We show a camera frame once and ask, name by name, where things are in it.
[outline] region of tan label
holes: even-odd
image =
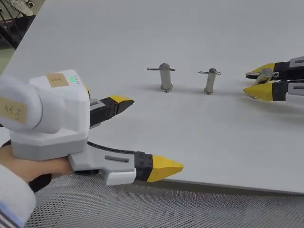
[[[63,74],[47,74],[47,79],[51,87],[69,86],[66,77]]]
[[[0,96],[0,116],[25,124],[27,112],[25,104]]]

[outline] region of green led light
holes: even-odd
[[[70,79],[71,79],[72,82],[76,82],[76,80],[75,80],[75,78],[73,76],[71,76]]]

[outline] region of white tabletop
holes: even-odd
[[[303,0],[47,0],[4,73],[75,69],[92,97],[133,98],[90,140],[183,163],[170,180],[304,193],[304,110],[243,92],[246,72],[304,55],[303,11]],[[164,62],[169,93],[146,70]],[[222,72],[210,96],[197,73],[209,68]]]

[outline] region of perforated mesh surface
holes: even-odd
[[[304,197],[262,197],[105,186],[57,178],[37,193],[28,228],[303,228]]]

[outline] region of human hand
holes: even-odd
[[[67,158],[46,161],[18,159],[14,157],[11,146],[0,148],[0,164],[21,177],[26,183],[43,174],[65,175],[73,171]]]

